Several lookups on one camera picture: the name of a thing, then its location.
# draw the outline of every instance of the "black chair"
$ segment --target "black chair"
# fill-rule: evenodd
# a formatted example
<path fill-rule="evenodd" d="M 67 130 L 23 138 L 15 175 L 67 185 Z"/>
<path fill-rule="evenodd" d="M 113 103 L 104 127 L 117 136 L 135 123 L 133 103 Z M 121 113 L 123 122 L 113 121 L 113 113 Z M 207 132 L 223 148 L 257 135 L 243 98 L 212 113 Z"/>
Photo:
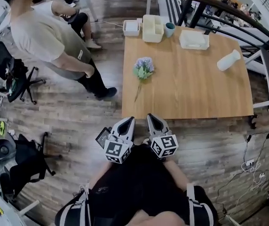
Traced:
<path fill-rule="evenodd" d="M 13 194 L 16 197 L 27 183 L 35 183 L 43 180 L 46 170 L 52 176 L 55 175 L 55 172 L 51 171 L 47 165 L 45 158 L 61 159 L 62 156 L 44 154 L 45 137 L 47 136 L 48 133 L 45 132 L 41 144 L 38 144 L 38 147 L 36 147 L 36 143 L 33 140 L 28 141 L 21 134 L 18 140 L 14 140 L 17 165 L 10 168 L 10 170 L 5 168 L 6 173 L 0 176 L 0 185 L 4 194 Z"/>
<path fill-rule="evenodd" d="M 13 73 L 14 77 L 16 78 L 16 87 L 13 91 L 12 95 L 8 95 L 8 101 L 13 102 L 18 97 L 20 97 L 21 101 L 24 101 L 23 95 L 25 91 L 28 92 L 30 99 L 34 105 L 36 105 L 36 101 L 33 100 L 32 94 L 30 91 L 30 86 L 32 84 L 36 84 L 38 82 L 46 83 L 45 80 L 34 80 L 31 81 L 31 77 L 34 70 L 38 70 L 37 67 L 33 67 L 30 71 L 29 76 L 26 76 L 26 73 L 28 72 L 28 68 L 24 66 L 24 63 L 20 59 L 14 59 L 11 54 L 8 52 L 5 44 L 3 42 L 0 42 L 0 77 L 3 80 L 7 79 L 6 76 L 6 69 L 11 68 L 10 72 Z M 7 80 L 7 92 L 9 92 L 11 86 L 11 81 Z"/>

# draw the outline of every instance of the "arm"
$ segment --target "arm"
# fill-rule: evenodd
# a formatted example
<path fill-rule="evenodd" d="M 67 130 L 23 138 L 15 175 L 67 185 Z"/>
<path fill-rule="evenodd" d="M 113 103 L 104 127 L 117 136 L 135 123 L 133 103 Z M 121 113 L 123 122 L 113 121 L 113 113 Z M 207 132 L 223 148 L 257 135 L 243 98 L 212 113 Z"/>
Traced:
<path fill-rule="evenodd" d="M 66 16 L 72 16 L 77 12 L 75 8 L 71 8 L 68 5 L 63 4 L 59 1 L 53 1 L 52 2 L 52 13 L 56 16 L 59 15 L 66 15 Z"/>
<path fill-rule="evenodd" d="M 183 191 L 187 190 L 187 184 L 190 182 L 186 175 L 182 172 L 182 170 L 176 165 L 173 160 L 168 160 L 164 162 L 164 166 L 169 171 L 171 176 L 173 177 L 178 188 Z"/>
<path fill-rule="evenodd" d="M 52 64 L 64 70 L 84 72 L 87 74 L 87 78 L 92 77 L 95 72 L 93 66 L 85 64 L 74 57 L 67 55 L 65 52 L 63 52 L 56 60 L 53 60 Z"/>
<path fill-rule="evenodd" d="M 89 189 L 92 189 L 95 184 L 99 181 L 100 178 L 111 168 L 112 162 L 108 161 L 106 164 L 100 169 L 100 171 L 90 180 Z"/>

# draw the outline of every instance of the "flower bouquet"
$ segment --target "flower bouquet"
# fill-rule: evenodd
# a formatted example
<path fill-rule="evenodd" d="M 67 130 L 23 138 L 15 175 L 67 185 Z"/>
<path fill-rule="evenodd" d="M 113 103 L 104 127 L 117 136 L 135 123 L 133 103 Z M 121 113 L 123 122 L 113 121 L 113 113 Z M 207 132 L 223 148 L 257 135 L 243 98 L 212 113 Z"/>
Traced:
<path fill-rule="evenodd" d="M 150 57 L 139 58 L 134 65 L 133 72 L 134 72 L 135 76 L 138 77 L 138 79 L 140 80 L 138 91 L 137 91 L 135 99 L 134 99 L 134 102 L 136 102 L 136 100 L 139 96 L 139 93 L 141 91 L 142 81 L 147 79 L 154 72 L 152 58 L 150 58 Z"/>

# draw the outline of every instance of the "white sneaker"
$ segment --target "white sneaker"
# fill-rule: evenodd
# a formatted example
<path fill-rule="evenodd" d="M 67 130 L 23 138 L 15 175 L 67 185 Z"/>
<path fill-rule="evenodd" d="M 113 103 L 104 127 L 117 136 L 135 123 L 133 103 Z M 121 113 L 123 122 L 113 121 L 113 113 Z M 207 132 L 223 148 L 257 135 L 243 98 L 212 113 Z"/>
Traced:
<path fill-rule="evenodd" d="M 102 48 L 100 45 L 96 44 L 93 39 L 87 40 L 86 45 L 88 48 Z"/>

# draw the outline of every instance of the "gray t-shirt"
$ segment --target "gray t-shirt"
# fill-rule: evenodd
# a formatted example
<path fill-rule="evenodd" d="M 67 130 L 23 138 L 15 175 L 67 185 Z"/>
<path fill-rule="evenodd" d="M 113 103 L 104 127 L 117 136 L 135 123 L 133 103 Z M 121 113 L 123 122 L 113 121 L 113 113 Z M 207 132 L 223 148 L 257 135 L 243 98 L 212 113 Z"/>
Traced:
<path fill-rule="evenodd" d="M 70 80 L 85 75 L 58 68 L 52 61 L 63 52 L 83 63 L 89 63 L 91 54 L 85 42 L 66 22 L 32 10 L 20 15 L 11 23 L 12 37 L 16 46 L 28 55 L 45 62 L 55 73 Z"/>

